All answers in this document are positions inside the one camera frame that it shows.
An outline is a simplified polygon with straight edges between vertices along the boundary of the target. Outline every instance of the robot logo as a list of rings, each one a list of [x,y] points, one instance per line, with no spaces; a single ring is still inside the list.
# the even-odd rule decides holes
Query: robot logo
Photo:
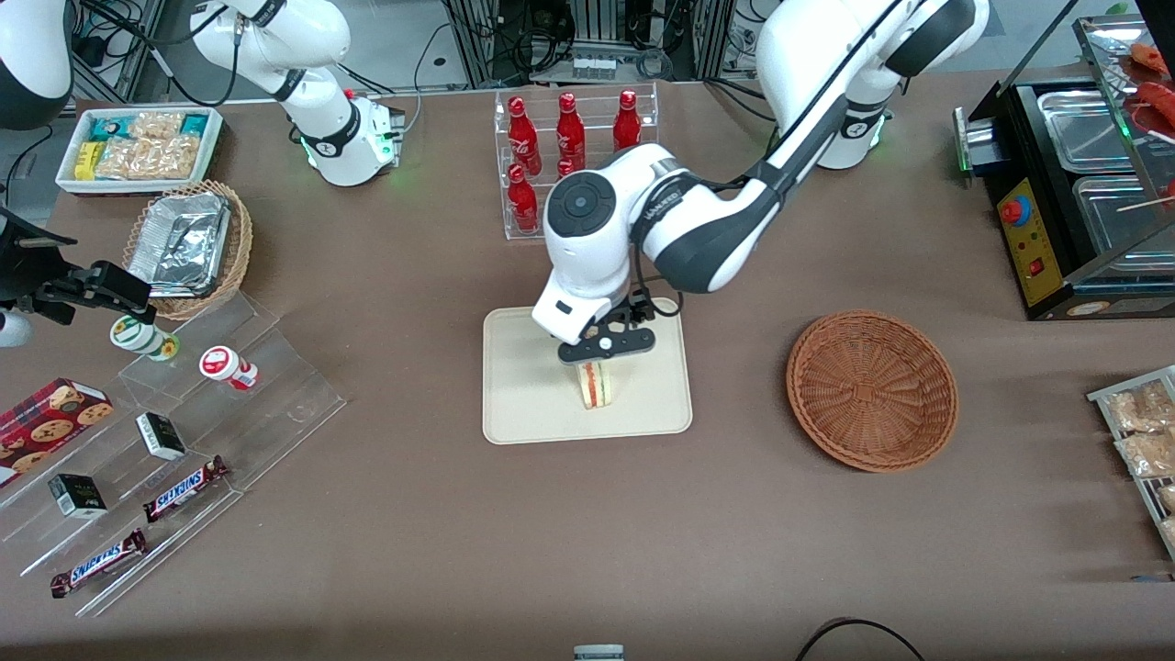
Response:
[[[860,137],[861,135],[865,135],[865,131],[867,131],[868,129],[870,129],[868,123],[859,121],[845,127],[845,135],[850,137]]]

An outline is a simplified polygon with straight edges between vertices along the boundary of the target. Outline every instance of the black box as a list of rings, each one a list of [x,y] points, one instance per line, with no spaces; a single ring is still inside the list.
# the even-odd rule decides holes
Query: black box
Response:
[[[98,485],[86,475],[58,473],[49,480],[53,500],[58,501],[61,514],[74,519],[96,519],[106,513],[102,494]]]
[[[135,419],[139,425],[139,436],[147,444],[147,452],[168,461],[183,459],[184,447],[180,440],[180,433],[175,431],[172,421],[157,413],[145,413]]]

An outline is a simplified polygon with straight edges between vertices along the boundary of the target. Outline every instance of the brown woven basket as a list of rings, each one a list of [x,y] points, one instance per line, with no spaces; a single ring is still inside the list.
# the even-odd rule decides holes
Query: brown woven basket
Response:
[[[808,437],[873,473],[926,464],[959,419],[942,355],[908,323],[854,309],[818,318],[787,359],[787,399]]]
[[[135,254],[139,244],[139,232],[143,228],[143,218],[150,204],[166,196],[194,195],[196,193],[216,193],[224,196],[233,204],[233,216],[229,218],[228,238],[224,241],[224,255],[221,257],[220,281],[212,294],[202,298],[152,298],[152,304],[159,310],[160,316],[174,321],[187,321],[200,310],[214,302],[231,296],[241,286],[244,272],[249,268],[249,250],[253,248],[253,220],[249,217],[249,209],[244,208],[241,197],[228,186],[219,181],[201,181],[190,186],[183,186],[175,190],[168,190],[160,197],[155,197],[147,208],[139,214],[139,220],[130,230],[130,238],[122,250],[122,268],[130,265],[130,256]]]

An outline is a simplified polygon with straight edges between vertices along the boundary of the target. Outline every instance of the aluminum foil container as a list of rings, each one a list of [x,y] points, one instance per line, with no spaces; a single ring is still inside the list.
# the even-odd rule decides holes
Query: aluminum foil container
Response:
[[[212,294],[231,215],[231,203],[216,193],[156,201],[143,217],[127,270],[152,285],[152,297]]]

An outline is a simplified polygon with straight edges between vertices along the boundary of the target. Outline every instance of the tabletop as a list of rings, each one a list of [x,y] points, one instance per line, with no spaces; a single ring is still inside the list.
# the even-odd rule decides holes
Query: tabletop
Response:
[[[1170,364],[1171,322],[1025,321],[954,164],[951,110],[994,80],[919,76],[866,162],[815,171],[731,284],[687,297],[689,431],[512,447],[482,436],[482,322],[532,304],[550,262],[503,237],[492,93],[427,96],[401,167],[348,189],[277,104],[224,106],[212,174],[253,216],[243,289],[350,403],[100,618],[0,549],[0,657],[750,661],[842,615],[927,657],[1170,657],[1175,587],[1128,582],[1169,565],[1083,396]],[[662,142],[699,174],[761,154],[770,127],[709,87],[659,94]],[[62,194],[49,228],[76,263],[116,258],[143,203]],[[925,467],[853,471],[791,416],[792,343],[848,308],[916,325],[954,371],[959,427]],[[0,403],[110,380],[112,318],[36,321]]]

